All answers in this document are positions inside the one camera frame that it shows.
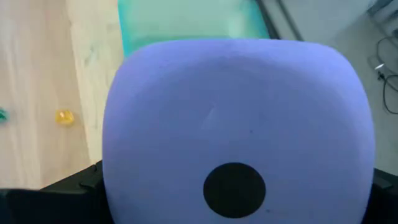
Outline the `black metal table frame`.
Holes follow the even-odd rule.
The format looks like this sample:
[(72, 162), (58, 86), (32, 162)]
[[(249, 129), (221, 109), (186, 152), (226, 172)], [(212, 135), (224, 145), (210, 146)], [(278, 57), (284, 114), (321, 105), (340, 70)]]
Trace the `black metal table frame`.
[(267, 32), (269, 34), (269, 37), (271, 39), (280, 39), (280, 35), (277, 31), (277, 29), (275, 28), (275, 25), (270, 17), (270, 14), (266, 8), (266, 4), (262, 1), (262, 0), (255, 0), (259, 10), (261, 12), (262, 15), (262, 19), (265, 23), (265, 26), (267, 28)]

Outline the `purple foam die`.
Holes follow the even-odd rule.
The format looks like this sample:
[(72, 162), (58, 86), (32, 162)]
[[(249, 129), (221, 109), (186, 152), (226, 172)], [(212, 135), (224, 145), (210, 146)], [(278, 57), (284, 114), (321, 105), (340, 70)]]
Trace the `purple foam die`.
[(115, 224), (361, 224), (368, 98), (335, 49), (178, 40), (125, 59), (103, 121)]

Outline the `small yellow die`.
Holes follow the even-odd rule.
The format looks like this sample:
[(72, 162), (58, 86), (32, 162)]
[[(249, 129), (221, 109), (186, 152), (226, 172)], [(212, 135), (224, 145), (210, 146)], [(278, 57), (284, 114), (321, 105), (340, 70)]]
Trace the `small yellow die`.
[(64, 126), (70, 126), (75, 122), (73, 113), (70, 110), (57, 110), (55, 122)]

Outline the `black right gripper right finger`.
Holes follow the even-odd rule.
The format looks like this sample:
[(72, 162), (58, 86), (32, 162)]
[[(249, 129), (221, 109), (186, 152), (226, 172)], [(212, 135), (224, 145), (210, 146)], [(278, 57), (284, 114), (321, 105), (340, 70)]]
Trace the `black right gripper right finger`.
[(398, 176), (374, 169), (362, 224), (398, 224)]

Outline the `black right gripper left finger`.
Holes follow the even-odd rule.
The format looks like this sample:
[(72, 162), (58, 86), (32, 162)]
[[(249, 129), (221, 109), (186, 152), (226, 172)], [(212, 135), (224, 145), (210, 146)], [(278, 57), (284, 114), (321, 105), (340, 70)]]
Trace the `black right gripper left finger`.
[(0, 189), (0, 224), (114, 224), (102, 162), (40, 190)]

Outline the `teal plastic bin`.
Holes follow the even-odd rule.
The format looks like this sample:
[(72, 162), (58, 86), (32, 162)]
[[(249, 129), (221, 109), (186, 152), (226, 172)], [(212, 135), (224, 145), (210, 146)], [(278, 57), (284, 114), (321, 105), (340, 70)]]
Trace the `teal plastic bin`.
[(168, 40), (269, 39), (257, 0), (118, 0), (124, 56)]

